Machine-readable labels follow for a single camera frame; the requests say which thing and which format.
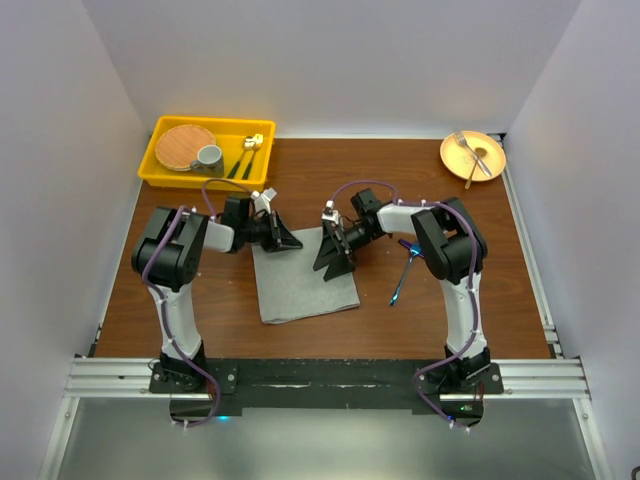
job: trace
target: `round woven placemat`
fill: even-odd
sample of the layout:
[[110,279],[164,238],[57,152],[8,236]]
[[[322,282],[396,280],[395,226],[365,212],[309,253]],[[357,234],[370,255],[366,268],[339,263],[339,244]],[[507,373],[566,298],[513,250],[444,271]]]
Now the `round woven placemat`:
[[215,145],[216,137],[197,125],[180,125],[166,131],[156,144],[156,158],[171,170],[189,170],[202,147]]

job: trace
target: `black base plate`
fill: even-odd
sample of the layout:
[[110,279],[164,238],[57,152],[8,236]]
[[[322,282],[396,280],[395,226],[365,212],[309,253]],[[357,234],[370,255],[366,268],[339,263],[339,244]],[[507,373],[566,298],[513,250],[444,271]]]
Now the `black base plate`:
[[[408,409],[429,414],[433,412],[416,394],[412,376],[434,362],[226,358],[207,359],[207,369],[222,391],[218,415],[239,416],[244,408]],[[421,382],[437,405],[450,403],[441,402],[440,394],[474,395],[480,384],[485,394],[504,392],[497,364],[455,387],[448,383],[447,372],[445,368]],[[153,379],[149,391],[183,393],[179,386]],[[210,408],[207,400],[173,400],[171,405],[172,414],[183,417],[201,417]]]

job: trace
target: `plate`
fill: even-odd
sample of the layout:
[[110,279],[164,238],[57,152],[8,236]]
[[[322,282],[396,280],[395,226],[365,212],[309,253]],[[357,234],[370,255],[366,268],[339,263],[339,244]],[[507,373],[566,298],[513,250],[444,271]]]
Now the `plate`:
[[[471,148],[474,150],[482,148],[487,152],[486,155],[482,157],[482,160],[484,160],[484,163],[486,163],[489,170],[491,170],[491,176],[487,177],[480,167],[478,167],[476,171],[473,172],[473,181],[486,182],[500,176],[504,167],[507,165],[507,157],[498,142],[484,133],[473,132],[471,130],[463,130],[462,133]],[[451,173],[464,180],[469,178],[469,174],[475,163],[471,152],[458,145],[453,134],[442,141],[442,145],[440,145],[440,158],[442,158],[442,163],[444,163],[444,166],[447,167]]]

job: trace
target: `metal utensil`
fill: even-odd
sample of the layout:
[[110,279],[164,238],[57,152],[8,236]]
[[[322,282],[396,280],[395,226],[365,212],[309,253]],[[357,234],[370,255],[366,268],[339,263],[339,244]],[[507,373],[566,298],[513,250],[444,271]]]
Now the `metal utensil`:
[[476,159],[476,163],[480,165],[480,170],[482,170],[487,177],[490,177],[491,170],[489,170],[489,167],[487,167],[487,164],[484,163],[484,161],[478,156],[475,150],[469,146],[469,144],[467,143],[467,139],[464,137],[464,134],[460,130],[457,130],[453,132],[453,137],[456,139],[456,143],[458,145],[466,148],[473,154],[473,158]]
[[391,301],[389,302],[389,305],[391,305],[392,307],[398,301],[398,297],[400,296],[400,290],[402,289],[402,285],[404,285],[404,281],[407,278],[407,274],[409,273],[409,268],[411,268],[411,265],[413,264],[413,259],[419,256],[421,253],[422,253],[422,250],[420,249],[419,243],[416,242],[413,245],[411,245],[411,248],[409,249],[409,261],[407,262],[407,266],[404,267],[404,272],[402,272],[402,277],[400,277],[400,282],[396,287],[396,291],[393,292],[393,296],[391,297]]
[[238,161],[236,162],[236,164],[233,166],[233,168],[231,169],[231,171],[229,172],[229,175],[227,176],[227,178],[233,178],[236,176],[236,173],[238,172],[238,169],[240,168],[240,164],[242,163],[242,159],[244,158],[244,154],[247,152],[250,152],[253,150],[253,147],[255,146],[256,142],[253,139],[253,137],[244,137],[244,142],[242,143],[242,149],[243,152],[240,154],[240,157],[238,158]]
[[[487,151],[484,148],[477,148],[476,154],[478,157],[482,158],[487,154]],[[471,173],[469,174],[469,178],[467,178],[467,183],[464,184],[465,190],[469,190],[471,186],[471,181],[473,179],[473,174],[476,172],[476,168],[478,168],[478,161],[473,162],[473,168],[471,169]]]
[[[411,247],[414,245],[409,240],[405,240],[404,238],[398,239],[398,243],[402,245],[404,248],[406,248],[407,250],[411,250]],[[424,253],[422,253],[422,249],[420,250],[420,253],[418,254],[418,256],[420,258],[424,258]]]
[[255,143],[253,144],[253,153],[251,154],[251,157],[249,157],[249,164],[247,165],[247,168],[245,168],[244,173],[242,174],[243,180],[247,180],[249,178],[249,174],[251,173],[251,167],[253,166],[253,157],[256,156],[256,153],[262,147],[262,141],[263,141],[262,135],[257,134],[256,136],[253,137],[253,139],[255,140]]

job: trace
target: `white enclosure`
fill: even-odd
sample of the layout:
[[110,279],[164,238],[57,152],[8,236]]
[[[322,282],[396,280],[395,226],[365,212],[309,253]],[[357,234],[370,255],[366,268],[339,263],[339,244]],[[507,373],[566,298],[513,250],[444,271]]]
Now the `white enclosure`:
[[506,131],[577,0],[84,0],[145,126],[165,112],[278,132]]
[[2,478],[38,473],[167,113],[270,118],[287,136],[507,132],[616,478],[640,464],[640,4],[83,1],[8,0],[0,15]]

